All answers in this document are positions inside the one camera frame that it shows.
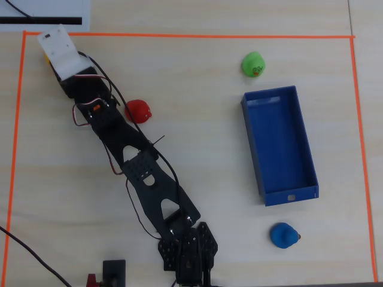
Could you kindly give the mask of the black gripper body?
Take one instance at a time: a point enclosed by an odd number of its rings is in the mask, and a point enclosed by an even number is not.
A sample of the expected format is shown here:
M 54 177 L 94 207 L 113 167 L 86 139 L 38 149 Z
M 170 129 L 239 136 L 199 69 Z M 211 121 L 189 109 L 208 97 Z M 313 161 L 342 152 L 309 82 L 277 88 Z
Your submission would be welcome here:
M 70 99 L 110 99 L 108 86 L 99 77 L 83 78 L 72 76 L 66 80 L 58 78 L 59 85 Z

